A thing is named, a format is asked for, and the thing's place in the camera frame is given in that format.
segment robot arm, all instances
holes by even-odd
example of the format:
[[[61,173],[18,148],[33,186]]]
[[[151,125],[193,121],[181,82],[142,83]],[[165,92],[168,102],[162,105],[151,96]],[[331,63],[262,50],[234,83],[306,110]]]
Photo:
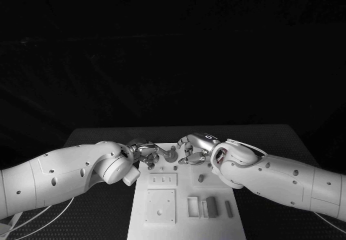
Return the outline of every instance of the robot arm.
[[[0,219],[61,203],[99,182],[122,179],[129,186],[139,176],[135,152],[133,146],[102,141],[53,150],[0,170]]]
[[[185,154],[180,164],[194,164],[200,160],[197,154],[204,155],[210,157],[211,173],[229,187],[246,187],[253,194],[288,207],[346,221],[344,175],[279,156],[257,157],[249,148],[230,139],[211,144],[216,138],[200,133],[181,139],[177,147],[188,143],[201,148],[201,152],[193,153],[194,156]]]

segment cable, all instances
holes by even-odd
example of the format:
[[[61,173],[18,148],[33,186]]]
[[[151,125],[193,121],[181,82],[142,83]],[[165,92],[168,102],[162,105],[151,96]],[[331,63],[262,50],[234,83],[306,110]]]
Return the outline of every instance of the cable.
[[[239,144],[242,144],[242,145],[245,145],[245,146],[247,146],[247,147],[250,147],[252,149],[255,149],[259,153],[262,153],[263,155],[268,155],[266,153],[265,153],[265,151],[262,151],[259,148],[256,148],[256,147],[253,147],[253,146],[250,146],[250,145],[247,145],[246,143],[242,143],[242,142],[239,142],[237,141],[237,143]],[[340,232],[343,232],[344,234],[346,234],[346,231],[343,231],[330,221],[327,221],[327,219],[317,213],[317,212],[312,212],[319,218],[321,218],[321,220],[322,221],[325,221],[327,223],[328,223],[328,225],[331,226],[331,227],[334,227]]]
[[[322,221],[325,221],[338,231],[346,234],[346,231],[343,231],[317,212],[312,213],[322,219]]]
[[[8,234],[10,232],[12,232],[12,231],[17,230],[18,228],[21,228],[38,215],[43,214],[43,212],[44,212],[50,207],[51,207],[51,206],[46,207],[46,209],[44,209],[34,217],[31,217],[22,224],[20,224],[18,226],[15,226],[11,230],[8,230],[7,232],[1,233],[0,236],[4,235],[4,234]]]
[[[59,213],[59,215],[54,217],[54,219],[53,219],[40,229],[37,229],[35,231],[33,231],[31,233],[28,233],[28,234],[24,235],[22,237],[15,238],[14,240],[20,240],[20,239],[28,237],[30,235],[33,235],[37,231],[40,231],[40,230],[57,219],[57,217],[63,214],[63,212],[66,211],[67,207],[70,206],[70,203],[72,203],[73,199],[74,199],[74,198],[72,197],[72,199],[70,199],[70,201],[69,201],[69,204],[66,205],[64,209],[61,210],[61,212]]]

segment white board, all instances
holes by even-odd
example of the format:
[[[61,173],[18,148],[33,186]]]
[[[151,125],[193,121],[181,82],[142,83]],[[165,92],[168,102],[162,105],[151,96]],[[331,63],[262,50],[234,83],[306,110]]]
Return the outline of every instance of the white board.
[[[158,143],[157,145],[164,150],[170,150],[175,143]],[[183,147],[177,149],[175,152],[177,159],[185,156]],[[126,240],[246,239],[233,190],[221,183],[220,180],[217,181],[217,176],[213,175],[211,168],[207,167],[207,162],[198,166],[188,164],[178,165],[177,161],[168,163],[164,160],[164,157],[159,156],[152,170],[148,171],[146,165],[142,162],[138,165],[138,170],[139,177],[135,183]],[[164,183],[152,185],[154,174],[175,174],[175,180],[172,180],[172,183],[167,183],[167,185],[164,185]],[[198,174],[204,175],[204,181],[201,183],[197,181]],[[155,224],[154,222],[159,222],[159,217],[164,213],[158,212],[158,208],[164,208],[164,205],[149,206],[149,198],[146,195],[151,194],[148,191],[162,193],[158,192],[161,190],[172,190],[174,192],[174,221],[171,221],[170,218],[168,223],[167,217],[165,219],[161,219],[162,222],[159,224]],[[197,198],[198,217],[188,217],[188,197]],[[216,218],[206,218],[203,214],[201,201],[204,201],[207,197],[214,197],[216,199]],[[224,201],[229,201],[230,203],[232,218],[227,216]],[[152,223],[145,223],[145,220],[148,220],[148,215],[151,218],[155,218]]]

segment dark table surface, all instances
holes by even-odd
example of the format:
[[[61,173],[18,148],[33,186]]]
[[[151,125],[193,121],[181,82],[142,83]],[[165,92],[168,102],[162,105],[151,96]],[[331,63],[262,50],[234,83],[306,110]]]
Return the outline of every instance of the dark table surface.
[[[268,154],[294,159],[318,167],[318,164],[294,132],[283,124],[217,125],[217,126],[159,126],[79,128],[64,143],[64,147],[112,141],[126,144],[133,138],[154,143],[174,143],[193,132],[203,132],[223,142],[227,138],[243,142]],[[108,185],[97,183],[79,195],[56,221],[27,240],[125,240],[131,218],[135,183],[126,186],[122,181]],[[247,240],[259,239],[346,239],[312,212],[286,207],[253,195],[246,188],[234,189],[240,221]],[[12,232],[8,240],[17,239],[38,229],[60,213],[69,201],[56,204],[21,229]],[[22,213],[22,223],[41,209]],[[346,223],[325,217],[346,230]]]

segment black background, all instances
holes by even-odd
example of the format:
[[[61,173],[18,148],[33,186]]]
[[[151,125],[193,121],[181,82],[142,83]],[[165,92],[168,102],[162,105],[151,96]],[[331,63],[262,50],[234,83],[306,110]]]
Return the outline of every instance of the black background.
[[[0,167],[76,128],[288,124],[344,173],[344,32],[341,0],[1,2]]]

